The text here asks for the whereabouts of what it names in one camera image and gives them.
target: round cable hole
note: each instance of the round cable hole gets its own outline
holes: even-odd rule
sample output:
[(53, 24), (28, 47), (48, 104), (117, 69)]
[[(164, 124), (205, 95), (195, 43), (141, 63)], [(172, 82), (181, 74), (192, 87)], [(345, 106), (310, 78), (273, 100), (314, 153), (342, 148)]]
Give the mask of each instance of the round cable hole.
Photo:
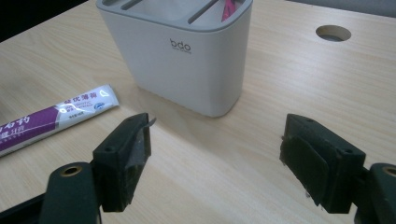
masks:
[(348, 29), (336, 25), (324, 25), (317, 29), (317, 35), (325, 40), (333, 42), (346, 41), (352, 37)]
[(81, 166), (66, 167), (61, 171), (61, 176), (69, 177), (78, 174), (82, 170)]

